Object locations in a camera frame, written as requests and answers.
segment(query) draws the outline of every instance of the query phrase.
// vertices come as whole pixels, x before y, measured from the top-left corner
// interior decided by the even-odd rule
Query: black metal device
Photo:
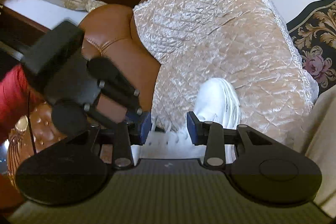
[[[193,144],[207,145],[204,167],[223,170],[234,187],[257,202],[296,206],[313,200],[320,188],[316,163],[248,125],[224,129],[188,112],[187,126]],[[230,165],[225,165],[225,144],[235,146],[236,160]]]
[[[68,42],[81,37],[78,30],[73,31],[64,38]],[[76,203],[68,216],[69,223],[73,223],[77,208],[80,217],[88,212],[86,217],[90,218],[90,208],[97,208],[96,202],[104,204],[103,209],[116,223],[178,223],[181,219],[192,219],[191,223],[263,224],[291,223],[291,220],[297,223],[298,218],[303,223],[329,222],[312,203],[322,181],[319,167],[245,124],[229,130],[215,122],[200,122],[189,112],[187,126],[192,143],[207,146],[203,163],[198,159],[140,159],[134,166],[131,145],[144,144],[152,125],[150,113],[137,109],[134,97],[138,91],[119,71],[100,72],[101,64],[109,61],[87,63],[79,48],[65,50],[65,45],[61,42],[62,50],[56,50],[62,53],[61,57],[55,58],[50,52],[38,66],[31,63],[33,53],[25,57],[30,83],[53,104],[53,120],[72,117],[62,125],[67,138],[19,166],[16,185],[26,198],[50,206]],[[57,69],[50,60],[58,60]],[[116,97],[131,110],[122,123],[115,124],[95,110],[96,94],[106,84],[105,94]],[[85,114],[106,128],[89,124]],[[235,147],[236,160],[232,164],[225,163],[226,144]],[[103,162],[101,153],[104,146],[110,145],[112,153]],[[106,195],[108,202],[102,202]],[[137,207],[130,207],[130,202]],[[38,213],[41,208],[36,203],[33,208],[37,206]],[[52,217],[59,215],[62,207],[44,209]],[[100,216],[91,222],[99,223]]]

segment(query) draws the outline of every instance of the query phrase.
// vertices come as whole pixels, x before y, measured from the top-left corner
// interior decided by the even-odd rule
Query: patterned rug
[[[336,0],[309,4],[287,29],[320,95],[336,84]]]

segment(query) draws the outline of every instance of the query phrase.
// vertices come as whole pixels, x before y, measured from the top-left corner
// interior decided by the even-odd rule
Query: red fabric
[[[0,83],[0,144],[7,138],[21,116],[27,114],[28,81],[21,65],[16,65]],[[35,107],[41,99],[31,91],[30,106]]]

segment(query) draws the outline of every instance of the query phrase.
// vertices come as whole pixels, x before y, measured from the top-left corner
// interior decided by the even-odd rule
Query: lace trim
[[[139,11],[145,7],[147,7],[149,4],[152,3],[153,0],[146,0],[143,3],[140,3],[139,5],[136,5],[133,9],[133,12]],[[284,27],[284,24],[280,18],[279,13],[277,12],[277,10],[275,9],[275,7],[272,7],[272,5],[270,4],[269,0],[261,0],[266,7],[268,7],[272,13],[274,14],[275,17],[275,21],[278,25],[278,27],[281,30],[282,36],[285,39],[285,42],[287,43],[288,49],[292,55],[293,58],[293,63],[294,65],[299,69],[300,74],[301,74],[301,80],[303,83],[303,89],[304,89],[304,96],[305,96],[305,100],[308,103],[310,109],[313,107],[314,103],[312,101],[312,95],[310,92],[310,82],[308,80],[308,72],[306,70],[304,70],[302,68],[302,64],[301,64],[301,60],[299,59],[299,57],[295,54],[295,47],[293,45],[293,42],[289,36],[289,33],[287,31],[287,29]]]

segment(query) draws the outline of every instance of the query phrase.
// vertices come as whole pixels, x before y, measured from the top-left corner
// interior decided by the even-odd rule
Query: round black base
[[[313,200],[322,182],[312,160],[281,145],[251,147],[232,164],[230,176],[247,196],[280,206]]]
[[[44,205],[77,203],[103,186],[106,165],[77,145],[50,147],[25,160],[16,185],[28,199]]]

